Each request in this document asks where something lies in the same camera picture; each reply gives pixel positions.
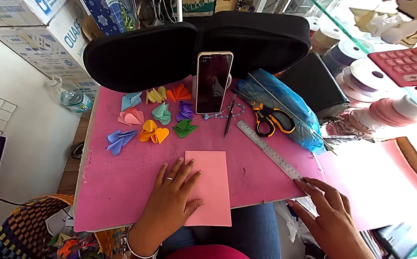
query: metal ruler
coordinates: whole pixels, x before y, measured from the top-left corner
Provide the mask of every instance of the metal ruler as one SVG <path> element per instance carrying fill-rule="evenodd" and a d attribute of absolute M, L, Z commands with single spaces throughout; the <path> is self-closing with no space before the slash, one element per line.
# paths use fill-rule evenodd
<path fill-rule="evenodd" d="M 291 179 L 301 178 L 300 174 L 289 165 L 277 152 L 272 149 L 267 142 L 260 138 L 256 132 L 243 120 L 236 123 L 236 126 L 249 137 L 276 165 L 286 173 Z"/>

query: calculator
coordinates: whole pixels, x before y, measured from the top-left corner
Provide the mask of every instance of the calculator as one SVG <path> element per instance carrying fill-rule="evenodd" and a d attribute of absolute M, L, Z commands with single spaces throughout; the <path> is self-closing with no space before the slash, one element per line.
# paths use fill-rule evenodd
<path fill-rule="evenodd" d="M 417 47 L 370 53 L 368 57 L 398 86 L 417 86 Z"/>

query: jeans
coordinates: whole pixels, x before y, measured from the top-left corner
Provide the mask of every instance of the jeans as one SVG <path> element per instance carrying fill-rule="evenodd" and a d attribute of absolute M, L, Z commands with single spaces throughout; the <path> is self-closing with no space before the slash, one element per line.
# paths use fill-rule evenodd
<path fill-rule="evenodd" d="M 232 227 L 206 227 L 205 238 L 195 233 L 200 227 L 181 227 L 162 243 L 158 259 L 180 248 L 209 244 L 232 247 L 250 259 L 280 259 L 273 203 L 232 209 L 231 221 Z"/>

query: pen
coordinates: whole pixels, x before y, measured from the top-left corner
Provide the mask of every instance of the pen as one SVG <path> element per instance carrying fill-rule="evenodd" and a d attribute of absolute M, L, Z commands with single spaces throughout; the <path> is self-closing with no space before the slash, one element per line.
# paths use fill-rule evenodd
<path fill-rule="evenodd" d="M 228 135 L 229 124 L 231 123 L 232 111 L 234 110 L 234 103 L 236 102 L 236 97 L 237 97 L 237 94 L 235 94 L 232 97 L 231 107 L 230 107 L 229 115 L 228 115 L 228 122 L 226 123 L 225 138 L 226 138 L 226 135 Z"/>

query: hand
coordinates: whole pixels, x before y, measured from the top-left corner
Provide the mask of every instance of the hand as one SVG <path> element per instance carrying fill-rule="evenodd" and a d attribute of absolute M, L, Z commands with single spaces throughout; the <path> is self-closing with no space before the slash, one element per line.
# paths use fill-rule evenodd
<path fill-rule="evenodd" d="M 130 247 L 140 256 L 153 255 L 166 238 L 182 227 L 197 208 L 204 205 L 202 199 L 187 202 L 189 193 L 201 177 L 202 171 L 195 173 L 185 183 L 194 166 L 194 159 L 183 168 L 182 164 L 183 158 L 179 158 L 170 169 L 168 177 L 173 178 L 172 181 L 164 178 L 167 171 L 167 163 L 164 163 L 157 174 L 154 189 L 143 214 L 130 230 Z"/>
<path fill-rule="evenodd" d="M 346 196 L 317 179 L 306 177 L 295 179 L 295 183 L 311 196 L 319 216 L 314 219 L 300 204 L 292 200 L 287 203 L 331 259 L 375 258 L 355 227 L 351 218 L 350 201 Z"/>

